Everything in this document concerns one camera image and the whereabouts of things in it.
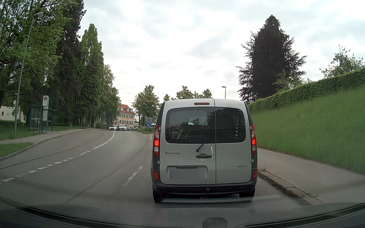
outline road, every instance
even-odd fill
[[[252,202],[155,203],[151,147],[151,135],[138,132],[89,129],[51,139],[0,162],[0,196],[25,205],[76,204],[104,209],[301,206],[260,178]]]

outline red roof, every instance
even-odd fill
[[[120,107],[123,107],[123,110],[119,110],[121,113],[128,113],[128,114],[133,114],[135,115],[135,113],[133,111],[131,111],[131,108],[129,108],[128,105],[123,105],[123,104],[120,104],[119,105],[119,108]]]

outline rear windshield wiper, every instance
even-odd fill
[[[201,148],[204,144],[205,144],[205,143],[203,143],[200,147],[198,147],[197,152],[199,152],[199,151],[200,151],[200,148]]]

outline license plate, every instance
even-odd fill
[[[168,170],[168,178],[174,180],[206,179],[206,168],[197,168],[197,169],[170,168]]]

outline parked car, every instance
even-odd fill
[[[239,194],[240,201],[254,197],[256,135],[243,101],[165,101],[157,119],[152,153],[155,202],[174,202],[173,194],[203,195],[205,200],[219,194]]]
[[[109,131],[116,131],[116,129],[117,129],[118,127],[116,126],[116,125],[111,125],[110,127],[109,127]]]
[[[126,126],[123,124],[118,125],[118,131],[126,131]]]

